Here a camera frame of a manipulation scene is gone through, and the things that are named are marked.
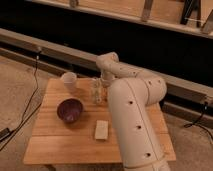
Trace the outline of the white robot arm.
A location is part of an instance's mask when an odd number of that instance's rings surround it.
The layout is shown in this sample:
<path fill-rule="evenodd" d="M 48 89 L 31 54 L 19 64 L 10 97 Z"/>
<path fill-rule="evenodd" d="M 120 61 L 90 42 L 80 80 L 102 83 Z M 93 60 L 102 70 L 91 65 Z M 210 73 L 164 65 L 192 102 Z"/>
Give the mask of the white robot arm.
<path fill-rule="evenodd" d="M 107 88 L 107 102 L 125 171 L 171 171 L 146 107 L 167 91 L 162 77 L 124 64 L 115 52 L 100 55 L 96 65 Z"/>

